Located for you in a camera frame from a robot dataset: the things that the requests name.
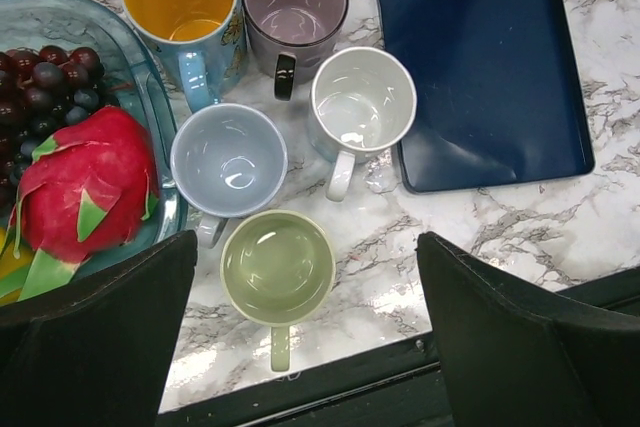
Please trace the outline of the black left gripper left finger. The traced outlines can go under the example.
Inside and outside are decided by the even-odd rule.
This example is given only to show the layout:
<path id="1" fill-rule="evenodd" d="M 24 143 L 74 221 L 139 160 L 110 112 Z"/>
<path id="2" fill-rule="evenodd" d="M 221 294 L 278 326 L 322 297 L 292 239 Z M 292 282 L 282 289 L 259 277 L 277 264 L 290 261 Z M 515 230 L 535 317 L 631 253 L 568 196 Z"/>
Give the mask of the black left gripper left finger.
<path id="1" fill-rule="evenodd" d="M 2 425 L 154 425 L 196 262 L 196 235 L 181 231 L 2 307 Z"/>

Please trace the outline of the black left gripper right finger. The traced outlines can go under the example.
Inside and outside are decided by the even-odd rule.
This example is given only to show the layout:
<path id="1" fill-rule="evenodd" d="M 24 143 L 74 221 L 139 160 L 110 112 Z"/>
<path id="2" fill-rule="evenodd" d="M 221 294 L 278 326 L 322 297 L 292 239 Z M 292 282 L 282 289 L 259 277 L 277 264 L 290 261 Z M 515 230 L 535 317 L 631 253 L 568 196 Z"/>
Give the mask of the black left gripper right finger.
<path id="1" fill-rule="evenodd" d="M 636 426 L 639 319 L 547 291 L 434 232 L 417 263 L 458 426 Z"/>

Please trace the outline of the light green mug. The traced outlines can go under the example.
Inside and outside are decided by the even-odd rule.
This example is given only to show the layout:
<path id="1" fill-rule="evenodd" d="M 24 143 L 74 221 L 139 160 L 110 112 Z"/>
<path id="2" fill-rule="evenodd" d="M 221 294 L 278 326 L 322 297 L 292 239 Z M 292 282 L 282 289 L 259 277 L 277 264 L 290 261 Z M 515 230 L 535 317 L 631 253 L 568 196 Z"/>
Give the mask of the light green mug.
<path id="1" fill-rule="evenodd" d="M 290 369 L 290 328 L 322 306 L 335 277 L 325 231 L 289 210 L 269 210 L 243 221 L 221 256 L 220 278 L 231 304 L 271 329 L 274 372 Z"/>

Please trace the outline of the blue mug white base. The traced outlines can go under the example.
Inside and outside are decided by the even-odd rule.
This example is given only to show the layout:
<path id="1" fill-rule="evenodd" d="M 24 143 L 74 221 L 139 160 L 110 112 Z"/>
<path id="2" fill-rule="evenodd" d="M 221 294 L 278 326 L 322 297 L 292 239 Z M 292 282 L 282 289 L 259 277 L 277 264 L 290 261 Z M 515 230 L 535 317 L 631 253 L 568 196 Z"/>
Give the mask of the blue mug white base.
<path id="1" fill-rule="evenodd" d="M 417 91 L 409 71 L 374 47 L 350 47 L 325 60 L 310 89 L 311 145 L 333 165 L 326 198 L 345 199 L 355 166 L 396 145 L 411 128 Z"/>

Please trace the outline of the purple mug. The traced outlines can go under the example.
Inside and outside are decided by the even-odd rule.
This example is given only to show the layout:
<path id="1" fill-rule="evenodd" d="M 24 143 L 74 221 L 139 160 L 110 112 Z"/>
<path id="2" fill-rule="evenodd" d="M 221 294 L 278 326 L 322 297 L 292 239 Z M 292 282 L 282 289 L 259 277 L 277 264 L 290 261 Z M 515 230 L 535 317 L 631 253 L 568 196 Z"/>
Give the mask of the purple mug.
<path id="1" fill-rule="evenodd" d="M 349 0 L 242 0 L 247 35 L 276 99 L 291 99 L 332 55 Z"/>

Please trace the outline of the blue butterfly mug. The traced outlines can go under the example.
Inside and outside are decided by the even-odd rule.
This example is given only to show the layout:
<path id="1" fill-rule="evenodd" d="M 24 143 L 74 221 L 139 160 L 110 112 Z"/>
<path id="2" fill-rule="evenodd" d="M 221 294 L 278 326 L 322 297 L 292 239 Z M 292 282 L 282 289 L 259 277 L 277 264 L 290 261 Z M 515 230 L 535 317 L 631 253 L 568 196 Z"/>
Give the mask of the blue butterfly mug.
<path id="1" fill-rule="evenodd" d="M 247 71 L 241 0 L 121 0 L 191 111 L 217 104 Z"/>

